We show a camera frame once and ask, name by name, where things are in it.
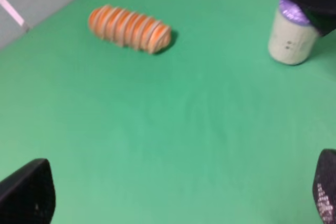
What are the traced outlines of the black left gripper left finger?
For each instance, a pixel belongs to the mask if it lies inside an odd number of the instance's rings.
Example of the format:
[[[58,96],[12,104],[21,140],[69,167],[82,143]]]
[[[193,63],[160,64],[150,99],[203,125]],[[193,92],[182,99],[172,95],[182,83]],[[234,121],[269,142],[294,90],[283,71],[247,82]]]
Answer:
[[[55,208],[48,159],[34,159],[1,180],[1,223],[51,223]]]

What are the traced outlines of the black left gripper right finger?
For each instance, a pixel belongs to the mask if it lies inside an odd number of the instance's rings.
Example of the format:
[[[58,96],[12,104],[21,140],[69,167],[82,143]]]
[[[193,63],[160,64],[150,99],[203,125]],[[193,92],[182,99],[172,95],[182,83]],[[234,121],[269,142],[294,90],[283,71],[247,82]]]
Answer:
[[[312,193],[323,223],[335,223],[335,150],[323,149],[319,155]]]

